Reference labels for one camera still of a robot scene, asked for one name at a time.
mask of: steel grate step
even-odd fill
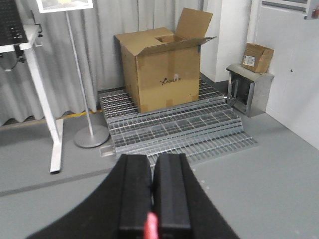
[[[100,94],[116,154],[145,154],[154,165],[161,153],[186,153],[195,164],[257,144],[220,92],[203,80],[199,92],[196,102],[147,113],[125,90]]]

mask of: printed logo on box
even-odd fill
[[[166,83],[172,83],[172,82],[175,82],[175,81],[181,81],[181,78],[179,77],[178,74],[174,75],[174,79],[164,78],[164,80],[160,81],[160,82],[161,82],[161,85],[165,85]]]
[[[254,67],[256,61],[256,57],[254,56],[244,56],[243,65]]]

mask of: stainless steel box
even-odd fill
[[[240,64],[232,64],[226,70],[229,71],[228,105],[248,117],[264,113],[274,76],[252,72]]]

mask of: grey floor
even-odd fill
[[[258,146],[193,167],[241,239],[319,239],[319,151],[267,114],[242,116]],[[92,115],[105,124],[102,114]],[[0,239],[23,239],[83,201],[115,164],[74,145],[85,117],[64,123],[62,171],[50,175],[44,122],[0,127]]]

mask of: grey curtain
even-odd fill
[[[77,54],[89,108],[96,111],[97,92],[122,86],[120,49],[114,35],[165,26],[175,30],[184,7],[203,9],[207,0],[94,0],[94,8],[70,11]],[[40,14],[36,0],[16,0],[24,24],[30,11],[42,24],[42,47],[36,55],[50,106],[55,117],[66,111],[84,111],[64,12]],[[2,68],[15,62],[14,53],[0,59]],[[0,125],[8,119],[43,118],[43,112],[26,64],[6,73],[0,68]]]

